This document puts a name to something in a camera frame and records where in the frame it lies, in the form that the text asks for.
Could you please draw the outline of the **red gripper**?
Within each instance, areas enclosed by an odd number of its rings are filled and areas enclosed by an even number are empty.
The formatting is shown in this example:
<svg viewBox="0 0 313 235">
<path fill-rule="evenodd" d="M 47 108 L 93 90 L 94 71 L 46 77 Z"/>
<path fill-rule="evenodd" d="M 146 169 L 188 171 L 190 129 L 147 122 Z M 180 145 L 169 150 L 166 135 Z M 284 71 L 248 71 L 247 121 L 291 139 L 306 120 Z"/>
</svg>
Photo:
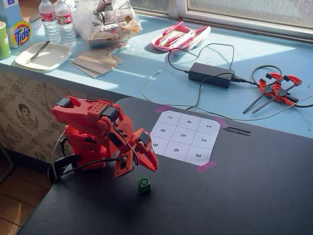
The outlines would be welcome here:
<svg viewBox="0 0 313 235">
<path fill-rule="evenodd" d="M 134 131 L 134 144 L 135 151 L 138 156 L 139 164 L 146 167 L 149 170 L 158 170 L 158 158 L 152 147 L 152 140 L 149 132 L 145 131 L 143 128 L 139 128 Z"/>
</svg>

